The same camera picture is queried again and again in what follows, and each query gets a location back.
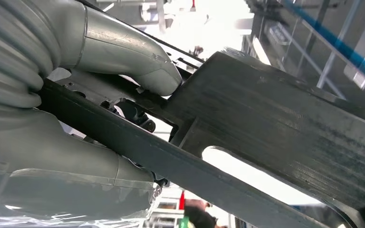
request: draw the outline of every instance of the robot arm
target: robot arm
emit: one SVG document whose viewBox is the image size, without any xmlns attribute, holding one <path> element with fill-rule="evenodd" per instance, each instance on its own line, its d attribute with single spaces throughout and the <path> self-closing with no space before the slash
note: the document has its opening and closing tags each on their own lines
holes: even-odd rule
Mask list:
<svg viewBox="0 0 365 228">
<path fill-rule="evenodd" d="M 43 78 L 58 66 L 125 74 L 159 95 L 171 94 L 181 82 L 153 40 L 79 2 L 0 0 L 0 171 L 37 169 L 102 180 L 153 181 L 150 172 L 107 148 L 65 134 L 55 116 L 34 109 L 41 100 L 33 91 L 40 90 Z M 132 198 L 136 202 L 125 213 L 147 208 L 147 196 Z"/>
</svg>

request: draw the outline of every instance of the metal frame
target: metal frame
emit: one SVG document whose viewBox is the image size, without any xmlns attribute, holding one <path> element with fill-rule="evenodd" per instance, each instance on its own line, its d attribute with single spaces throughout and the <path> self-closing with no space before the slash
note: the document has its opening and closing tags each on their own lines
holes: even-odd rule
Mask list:
<svg viewBox="0 0 365 228">
<path fill-rule="evenodd" d="M 46 80 L 39 95 L 40 109 L 255 226 L 328 228 L 54 82 Z"/>
<path fill-rule="evenodd" d="M 361 57 L 358 53 L 355 53 L 353 49 L 342 42 L 341 39 L 337 38 L 328 29 L 321 26 L 320 23 L 315 21 L 311 16 L 293 4 L 290 0 L 279 0 L 279 2 L 295 15 L 299 16 L 303 20 L 303 24 L 305 24 L 305 26 L 308 27 L 320 40 L 327 44 L 327 46 L 336 55 L 341 57 L 341 59 L 350 66 L 354 67 L 358 72 L 365 75 L 365 60 L 363 57 Z"/>
<path fill-rule="evenodd" d="M 291 40 L 291 43 L 301 52 L 301 54 L 304 56 L 304 58 L 306 58 L 306 60 L 310 63 L 310 65 L 317 71 L 317 73 L 318 74 L 322 74 L 323 73 L 323 71 L 322 71 L 322 69 L 317 65 L 317 63 L 315 63 L 315 61 L 310 57 L 310 55 L 301 47 L 301 45 L 297 42 L 297 41 L 295 41 L 293 38 L 292 38 L 292 36 L 289 34 L 289 32 L 282 26 L 282 25 L 280 25 L 280 24 L 278 24 L 279 26 L 280 26 L 280 28 L 282 29 L 282 32 L 283 32 L 283 34 L 288 38 L 288 39 L 290 39 Z M 327 78 L 326 79 L 326 81 L 327 81 L 327 84 L 328 84 L 328 86 L 334 91 L 334 93 L 338 96 L 338 97 L 340 97 L 340 98 L 342 98 L 342 99 L 344 99 L 344 100 L 346 100 L 346 97 L 345 97 L 345 95 L 334 85 L 334 83 L 331 81 L 331 79 L 329 79 L 329 78 Z"/>
</svg>

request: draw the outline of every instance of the person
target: person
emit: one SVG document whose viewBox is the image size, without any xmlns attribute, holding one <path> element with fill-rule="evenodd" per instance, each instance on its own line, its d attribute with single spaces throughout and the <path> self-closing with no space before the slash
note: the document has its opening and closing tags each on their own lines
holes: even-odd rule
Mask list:
<svg viewBox="0 0 365 228">
<path fill-rule="evenodd" d="M 205 211 L 210 206 L 210 203 L 200 199 L 186 199 L 184 216 L 189 218 L 195 228 L 227 228 L 226 226 L 218 226 L 217 218 Z"/>
</svg>

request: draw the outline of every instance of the bright light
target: bright light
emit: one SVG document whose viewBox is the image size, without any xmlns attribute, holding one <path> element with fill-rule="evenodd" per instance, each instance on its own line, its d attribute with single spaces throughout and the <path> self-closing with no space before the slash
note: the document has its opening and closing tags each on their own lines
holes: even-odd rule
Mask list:
<svg viewBox="0 0 365 228">
<path fill-rule="evenodd" d="M 267 54 L 265 53 L 264 49 L 261 46 L 261 43 L 259 42 L 258 38 L 254 37 L 252 41 L 252 45 L 254 46 L 255 52 L 257 53 L 257 56 L 261 62 L 264 64 L 270 65 L 270 61 L 268 59 Z"/>
<path fill-rule="evenodd" d="M 21 208 L 19 208 L 19 207 L 15 207 L 15 206 L 11 206 L 11 205 L 5 205 L 5 207 L 7 208 L 7 209 L 21 209 Z"/>
<path fill-rule="evenodd" d="M 104 12 L 107 12 L 107 10 L 111 9 L 112 7 L 114 7 L 114 3 L 111 3 L 110 5 L 108 5 L 107 7 L 104 8 Z"/>
<path fill-rule="evenodd" d="M 62 220 L 66 220 L 66 219 L 77 219 L 77 218 L 82 218 L 82 217 L 86 217 L 87 215 L 81 215 L 81 216 L 75 216 L 75 217 L 69 217 L 69 218 L 63 218 Z"/>
<path fill-rule="evenodd" d="M 204 161 L 252 187 L 289 205 L 322 205 L 320 201 L 269 176 L 226 152 L 208 147 L 202 153 Z"/>
</svg>

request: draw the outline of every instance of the plastic wrap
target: plastic wrap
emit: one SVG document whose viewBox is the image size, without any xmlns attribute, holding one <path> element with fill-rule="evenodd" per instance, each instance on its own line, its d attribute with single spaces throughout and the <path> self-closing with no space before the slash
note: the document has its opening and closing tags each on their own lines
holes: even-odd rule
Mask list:
<svg viewBox="0 0 365 228">
<path fill-rule="evenodd" d="M 137 227 L 161 192 L 153 182 L 6 167 L 0 162 L 0 227 Z"/>
</svg>

